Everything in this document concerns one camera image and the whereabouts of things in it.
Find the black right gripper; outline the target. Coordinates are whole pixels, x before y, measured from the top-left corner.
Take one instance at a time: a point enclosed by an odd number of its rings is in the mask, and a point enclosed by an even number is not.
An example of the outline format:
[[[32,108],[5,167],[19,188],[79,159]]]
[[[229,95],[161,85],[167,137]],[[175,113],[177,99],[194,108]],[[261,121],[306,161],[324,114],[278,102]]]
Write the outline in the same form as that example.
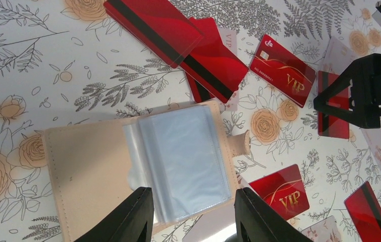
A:
[[[349,108],[330,104],[346,100]],[[314,108],[364,129],[380,128],[381,54],[374,53],[353,61],[314,99]]]

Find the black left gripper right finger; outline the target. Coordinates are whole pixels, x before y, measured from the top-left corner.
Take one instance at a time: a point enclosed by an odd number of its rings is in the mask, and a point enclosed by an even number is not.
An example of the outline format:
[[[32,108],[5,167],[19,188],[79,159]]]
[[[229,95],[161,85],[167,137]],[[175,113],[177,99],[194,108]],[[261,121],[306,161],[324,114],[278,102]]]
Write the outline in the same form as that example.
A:
[[[234,241],[311,241],[250,188],[236,190],[234,208]]]

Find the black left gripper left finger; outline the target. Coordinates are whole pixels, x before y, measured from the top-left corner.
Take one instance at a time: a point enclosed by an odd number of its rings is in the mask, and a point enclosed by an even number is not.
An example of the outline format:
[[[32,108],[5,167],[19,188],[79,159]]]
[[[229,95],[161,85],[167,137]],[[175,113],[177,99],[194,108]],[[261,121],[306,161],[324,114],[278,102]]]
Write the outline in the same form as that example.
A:
[[[153,220],[152,188],[139,187],[76,241],[151,241]]]

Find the beige leather card holder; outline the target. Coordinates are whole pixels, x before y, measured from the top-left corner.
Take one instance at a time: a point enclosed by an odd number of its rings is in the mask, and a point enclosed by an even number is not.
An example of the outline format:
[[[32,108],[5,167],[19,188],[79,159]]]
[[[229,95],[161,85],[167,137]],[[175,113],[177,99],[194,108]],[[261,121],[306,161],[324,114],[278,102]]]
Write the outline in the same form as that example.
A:
[[[42,141],[63,241],[77,241],[141,187],[152,189],[158,233],[235,200],[234,157],[250,136],[229,136],[206,101],[141,116],[50,128]]]

